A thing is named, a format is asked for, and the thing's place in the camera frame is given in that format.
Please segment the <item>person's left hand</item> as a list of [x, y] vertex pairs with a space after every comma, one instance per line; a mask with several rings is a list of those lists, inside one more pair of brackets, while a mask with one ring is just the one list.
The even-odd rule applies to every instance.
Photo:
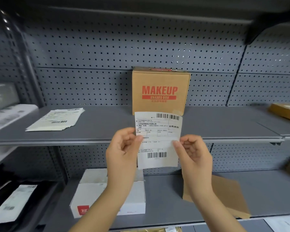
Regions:
[[135, 135], [135, 128], [127, 127], [116, 131], [107, 150], [108, 183], [122, 183], [135, 178], [137, 155], [129, 155], [123, 151], [123, 141]]

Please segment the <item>person's left forearm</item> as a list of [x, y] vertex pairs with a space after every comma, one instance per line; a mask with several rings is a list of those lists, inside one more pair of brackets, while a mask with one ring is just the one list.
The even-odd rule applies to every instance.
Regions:
[[127, 199], [133, 182], [108, 183], [88, 212], [68, 232], [108, 232]]

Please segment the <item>brown cardboard parcel with label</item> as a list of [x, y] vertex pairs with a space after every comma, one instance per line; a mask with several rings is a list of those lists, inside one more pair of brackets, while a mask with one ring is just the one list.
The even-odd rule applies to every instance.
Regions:
[[273, 103], [269, 106], [268, 111], [290, 120], [290, 105], [288, 104]]

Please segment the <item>white paper sheet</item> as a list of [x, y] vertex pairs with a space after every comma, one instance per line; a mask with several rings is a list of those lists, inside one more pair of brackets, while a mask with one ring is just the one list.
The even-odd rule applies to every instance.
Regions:
[[267, 217], [264, 221], [273, 232], [290, 232], [290, 216]]

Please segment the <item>grey perforated back panel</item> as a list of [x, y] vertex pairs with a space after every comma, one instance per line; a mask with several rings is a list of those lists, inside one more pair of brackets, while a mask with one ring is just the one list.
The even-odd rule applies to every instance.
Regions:
[[[45, 106], [132, 106], [133, 67], [191, 73], [186, 106], [290, 104], [290, 26], [244, 45], [248, 24], [131, 14], [45, 10], [25, 39]], [[214, 171], [272, 170], [281, 143], [209, 143]]]

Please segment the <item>person's right forearm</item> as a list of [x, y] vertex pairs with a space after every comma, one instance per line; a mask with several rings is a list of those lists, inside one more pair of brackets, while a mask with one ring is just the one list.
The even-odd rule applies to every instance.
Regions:
[[212, 190], [190, 196], [211, 232], [247, 232]]

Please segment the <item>grey shelf upright post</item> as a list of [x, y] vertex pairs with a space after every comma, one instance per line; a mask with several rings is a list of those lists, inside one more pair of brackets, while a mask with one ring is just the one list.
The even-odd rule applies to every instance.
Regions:
[[28, 100], [31, 104], [42, 108], [45, 106], [43, 94], [40, 90], [39, 82], [36, 77], [35, 68], [31, 60], [31, 54], [27, 48], [27, 42], [24, 38], [22, 26], [16, 20], [11, 19], [11, 31], [18, 52], [17, 63], [22, 76], [22, 81], [26, 89]]

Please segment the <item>white box with red logo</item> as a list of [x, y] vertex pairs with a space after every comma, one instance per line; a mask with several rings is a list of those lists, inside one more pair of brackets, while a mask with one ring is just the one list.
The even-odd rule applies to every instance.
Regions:
[[[103, 169], [86, 169], [70, 202], [74, 218], [80, 218], [99, 198], [107, 186], [108, 172]], [[145, 214], [146, 196], [143, 170], [137, 169], [132, 189], [117, 215]]]

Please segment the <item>black shelf bracket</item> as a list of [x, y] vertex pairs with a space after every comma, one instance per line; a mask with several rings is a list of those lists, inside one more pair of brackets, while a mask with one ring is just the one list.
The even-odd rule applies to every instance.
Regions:
[[244, 45], [250, 45], [267, 28], [287, 22], [290, 22], [290, 10], [281, 13], [261, 14], [248, 27]]

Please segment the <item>white shipping label sheet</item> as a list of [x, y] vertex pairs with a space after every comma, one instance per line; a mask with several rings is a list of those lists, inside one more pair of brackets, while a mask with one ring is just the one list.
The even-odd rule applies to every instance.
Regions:
[[138, 169], [178, 167], [173, 140], [179, 141], [182, 116], [163, 112], [135, 112], [136, 135], [143, 136]]

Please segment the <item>person's right hand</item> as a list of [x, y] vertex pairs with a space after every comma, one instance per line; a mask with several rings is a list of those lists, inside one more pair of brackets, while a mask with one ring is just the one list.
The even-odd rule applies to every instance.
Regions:
[[179, 142], [185, 148], [185, 158], [179, 159], [184, 183], [191, 192], [212, 189], [213, 158], [201, 136], [185, 135]]

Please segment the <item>pile of white shipping labels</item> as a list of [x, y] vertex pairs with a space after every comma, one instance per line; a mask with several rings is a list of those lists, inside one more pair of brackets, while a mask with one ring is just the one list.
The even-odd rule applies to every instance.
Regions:
[[84, 111], [84, 108], [51, 110], [26, 128], [26, 132], [65, 130], [74, 126]]

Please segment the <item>flat brown cardboard mailer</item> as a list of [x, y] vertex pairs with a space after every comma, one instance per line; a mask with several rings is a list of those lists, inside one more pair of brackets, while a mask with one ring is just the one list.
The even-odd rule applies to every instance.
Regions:
[[240, 219], [251, 217], [239, 182], [217, 175], [212, 175], [211, 180], [213, 192], [234, 217]]

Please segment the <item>white label on black bag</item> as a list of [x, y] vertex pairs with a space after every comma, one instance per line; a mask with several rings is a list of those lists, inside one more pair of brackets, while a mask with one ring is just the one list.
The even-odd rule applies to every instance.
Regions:
[[0, 206], [0, 224], [14, 222], [38, 185], [21, 184]]

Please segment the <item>white flat parcel with label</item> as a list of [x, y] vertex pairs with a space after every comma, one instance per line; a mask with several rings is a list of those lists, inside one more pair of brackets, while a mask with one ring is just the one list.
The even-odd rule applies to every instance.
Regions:
[[0, 130], [38, 109], [36, 105], [18, 104], [0, 110]]

